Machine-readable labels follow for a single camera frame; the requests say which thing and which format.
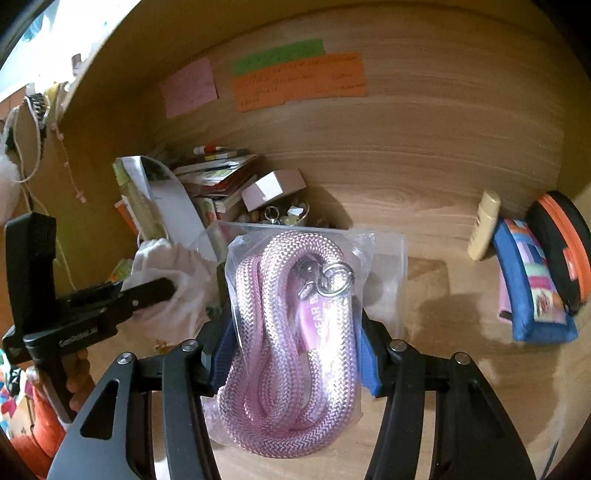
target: metal screw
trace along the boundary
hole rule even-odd
[[[134,354],[131,352],[124,352],[117,357],[117,363],[119,365],[127,365],[128,363],[132,362],[134,359]]]
[[[404,340],[392,340],[390,342],[390,348],[395,352],[404,352],[406,350],[407,343]]]
[[[454,357],[454,359],[456,359],[456,362],[459,363],[460,365],[468,365],[471,360],[470,355],[468,355],[467,353],[464,353],[464,352],[458,352],[453,357]]]
[[[181,345],[183,352],[192,352],[197,348],[197,340],[185,340]]]

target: pink rope leash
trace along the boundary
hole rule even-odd
[[[310,256],[326,265],[323,272],[331,271],[317,289],[332,299],[325,312],[330,335],[320,348],[306,352],[308,398],[298,337],[288,319],[287,289],[290,274]],[[339,247],[322,235],[286,232],[274,237],[262,256],[239,264],[241,351],[220,390],[219,408],[225,429],[244,449],[272,458],[309,455],[331,444],[348,424],[358,377],[349,293],[353,277],[344,260]],[[303,295],[309,293],[304,289]]]

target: wooden shelf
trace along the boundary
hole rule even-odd
[[[32,188],[57,217],[75,282],[85,287],[134,251],[112,206],[117,156],[160,144],[189,155],[216,141],[263,154],[266,170],[298,167],[314,208],[337,226],[407,236],[407,339],[432,355],[472,355],[539,475],[555,442],[557,461],[591,411],[591,309],[577,317],[580,339],[572,344],[513,343],[496,319],[496,258],[472,262],[465,248],[482,189],[497,190],[505,213],[519,216],[545,189],[558,185],[574,196],[591,180],[591,85],[530,0],[355,3],[142,0],[85,66],[60,119],[87,205],[73,197],[52,136]],[[233,62],[307,38],[322,38],[329,53],[361,52],[369,96],[238,113]],[[219,99],[166,119],[159,83],[203,54]],[[30,161],[33,152],[26,155]],[[9,318],[6,295],[0,301]],[[137,328],[122,330],[91,349],[95,377],[121,351],[152,354]],[[295,462],[220,448],[220,471],[236,479],[362,478],[383,402],[365,395],[362,407],[334,450]],[[427,410],[419,478],[433,441],[432,399]]]

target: orange sticky note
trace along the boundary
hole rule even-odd
[[[367,95],[360,53],[332,53],[273,65],[232,79],[239,112],[290,100]]]

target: paper note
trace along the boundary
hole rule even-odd
[[[267,67],[232,79],[239,112],[290,100],[366,96],[359,53],[332,53]]]
[[[204,103],[217,99],[212,68],[202,57],[173,73],[160,84],[164,97],[166,118],[192,112]]]
[[[238,60],[234,64],[234,75],[238,77],[280,63],[321,55],[324,55],[324,45],[321,39],[298,41],[282,47],[259,51]]]

